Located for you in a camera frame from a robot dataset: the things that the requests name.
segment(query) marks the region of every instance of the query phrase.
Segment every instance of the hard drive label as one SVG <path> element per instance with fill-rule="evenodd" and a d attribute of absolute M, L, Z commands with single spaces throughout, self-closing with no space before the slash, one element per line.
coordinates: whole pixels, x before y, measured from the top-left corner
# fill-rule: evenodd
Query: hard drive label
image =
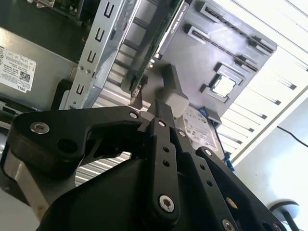
<path fill-rule="evenodd" d="M 37 63 L 0 46 L 0 83 L 26 93 L 32 88 Z"/>
<path fill-rule="evenodd" d="M 184 123 L 188 137 L 201 146 L 218 151 L 213 132 L 206 118 L 196 109 L 188 106 L 184 114 Z"/>

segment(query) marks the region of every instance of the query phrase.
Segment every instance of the metal frame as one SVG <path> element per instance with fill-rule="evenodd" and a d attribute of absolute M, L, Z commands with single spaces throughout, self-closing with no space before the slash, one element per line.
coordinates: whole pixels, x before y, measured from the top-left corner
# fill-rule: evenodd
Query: metal frame
<path fill-rule="evenodd" d="M 94 83 L 105 83 L 139 3 L 140 0 L 101 0 L 65 109 L 84 107 Z"/>

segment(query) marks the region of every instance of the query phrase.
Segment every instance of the screw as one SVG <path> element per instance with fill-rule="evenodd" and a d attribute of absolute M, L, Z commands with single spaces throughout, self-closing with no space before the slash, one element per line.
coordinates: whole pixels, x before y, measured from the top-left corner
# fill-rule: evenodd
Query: screw
<path fill-rule="evenodd" d="M 222 226 L 225 229 L 225 231 L 235 231 L 234 226 L 226 219 L 222 220 Z"/>
<path fill-rule="evenodd" d="M 212 156 L 212 154 L 211 154 L 211 152 L 210 152 L 209 150 L 205 149 L 205 152 L 206 152 L 206 154 L 207 154 L 208 156 Z"/>
<path fill-rule="evenodd" d="M 49 126 L 42 122 L 34 122 L 30 125 L 31 131 L 36 134 L 46 134 L 49 132 Z"/>
<path fill-rule="evenodd" d="M 138 118 L 138 116 L 137 116 L 135 113 L 133 113 L 133 112 L 131 112 L 129 115 L 130 115 L 131 117 L 133 117 L 134 119 L 137 119 L 137 118 Z"/>
<path fill-rule="evenodd" d="M 174 203 L 171 198 L 166 195 L 161 195 L 159 197 L 159 205 L 167 213 L 172 213 L 174 211 Z"/>
<path fill-rule="evenodd" d="M 182 137 L 185 137 L 185 133 L 183 131 L 179 131 L 179 134 L 182 136 Z"/>
<path fill-rule="evenodd" d="M 166 126 L 165 123 L 163 121 L 161 121 L 161 120 L 159 120 L 158 123 L 159 123 L 160 126 L 163 126 L 163 127 Z"/>
<path fill-rule="evenodd" d="M 277 225 L 276 223 L 273 223 L 274 227 L 276 228 L 277 231 L 282 231 L 282 229 Z"/>

